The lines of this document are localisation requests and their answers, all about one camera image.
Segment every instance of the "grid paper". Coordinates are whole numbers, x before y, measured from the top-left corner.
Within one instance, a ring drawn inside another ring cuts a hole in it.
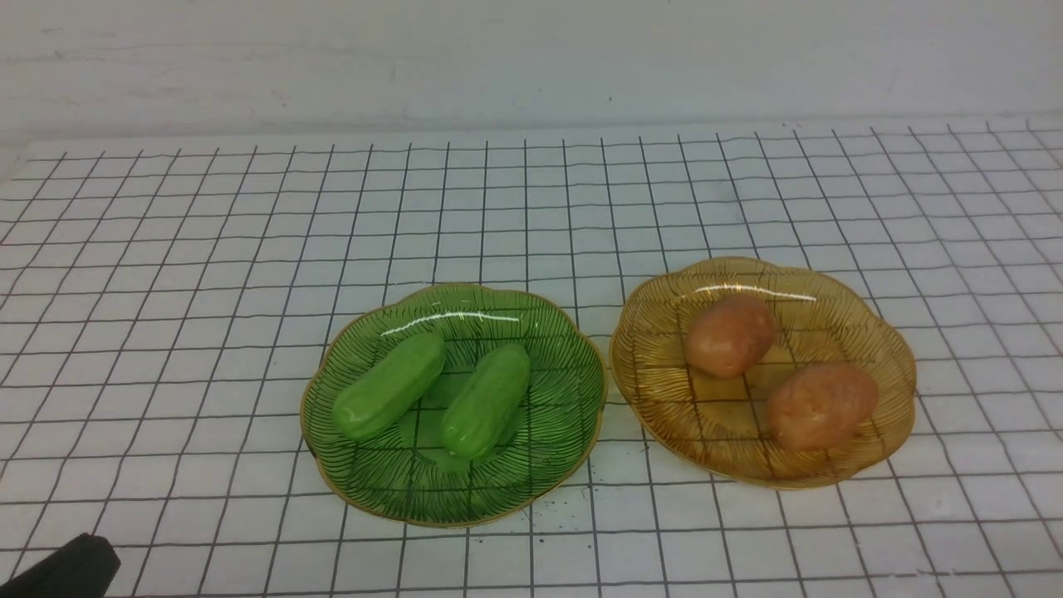
[[[0,184],[0,580],[77,533],[109,595],[1047,598],[1063,586],[1063,122],[48,143]],[[299,399],[356,315],[624,296],[750,255],[851,286],[918,360],[912,438],[815,491],[710,476],[613,393],[589,463],[434,530],[347,508]]]

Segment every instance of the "glass plate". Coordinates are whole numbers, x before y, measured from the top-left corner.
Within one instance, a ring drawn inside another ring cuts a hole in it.
[[[446,362],[432,391],[377,438],[340,435],[336,395],[399,342],[433,329],[446,340]],[[513,342],[532,358],[528,394],[494,455],[459,461],[440,446],[442,414],[479,358]],[[389,519],[465,527],[520,511],[575,473],[597,439],[606,393],[602,356],[546,298],[445,284],[348,325],[307,386],[300,416],[321,476],[343,500]]]
[[[779,335],[741,378],[718,380],[687,366],[684,331],[706,307],[737,291],[764,298]],[[915,361],[904,338],[837,279],[759,259],[707,259],[640,285],[621,312],[609,361],[621,394],[662,445],[706,469],[760,485],[840,482],[890,457],[915,423]],[[875,379],[878,409],[843,446],[783,450],[766,430],[767,397],[798,366],[840,361]]]

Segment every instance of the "black object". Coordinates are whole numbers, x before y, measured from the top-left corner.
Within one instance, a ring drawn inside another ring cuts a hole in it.
[[[0,585],[0,598],[102,598],[121,564],[105,537],[84,533]]]

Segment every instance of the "toy cucumber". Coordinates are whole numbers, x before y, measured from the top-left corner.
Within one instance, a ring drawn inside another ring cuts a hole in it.
[[[419,456],[435,463],[436,467],[445,474],[470,473],[471,462],[444,448],[442,441],[443,416],[470,378],[472,378],[471,372],[440,375],[427,394],[421,397],[420,405],[415,404],[399,418],[399,437],[403,445],[414,447]],[[518,406],[509,418],[506,431],[492,447],[493,450],[482,457],[480,461],[488,461],[504,450],[526,422],[527,412]]]
[[[443,446],[461,459],[483,459],[510,429],[527,393],[532,360],[520,345],[484,356],[443,416]]]
[[[340,391],[333,404],[333,424],[352,441],[365,441],[388,429],[424,395],[443,371],[446,349],[438,332],[410,337]]]

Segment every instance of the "white wall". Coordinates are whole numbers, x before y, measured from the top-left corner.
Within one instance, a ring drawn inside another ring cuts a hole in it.
[[[0,0],[0,138],[1063,108],[1063,0]]]

